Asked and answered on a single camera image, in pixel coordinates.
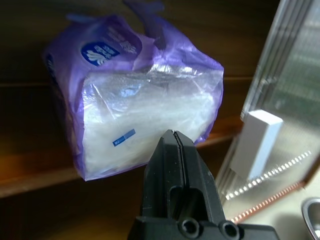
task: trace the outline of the white block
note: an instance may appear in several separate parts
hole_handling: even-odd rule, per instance
[[[240,177],[251,180],[266,166],[283,120],[264,110],[247,114],[230,168]]]

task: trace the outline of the wrapped tissue pack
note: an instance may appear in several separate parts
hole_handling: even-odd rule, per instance
[[[146,35],[118,15],[73,15],[43,53],[75,167],[85,180],[147,163],[168,129],[203,142],[222,101],[223,67],[155,15],[162,4],[128,6]]]

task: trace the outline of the black plastic object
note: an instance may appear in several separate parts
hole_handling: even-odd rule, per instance
[[[225,219],[214,177],[178,131],[166,131],[146,166],[140,211],[128,240],[279,239],[271,226]]]

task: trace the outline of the metal bowl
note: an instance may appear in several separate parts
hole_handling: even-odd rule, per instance
[[[306,199],[301,210],[311,239],[320,240],[320,198]]]

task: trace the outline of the purple plastic bag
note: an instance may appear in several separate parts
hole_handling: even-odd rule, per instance
[[[70,15],[43,54],[85,180],[147,163],[167,129],[203,142],[222,101],[223,67],[154,14],[163,5],[127,4],[147,36],[118,15]]]

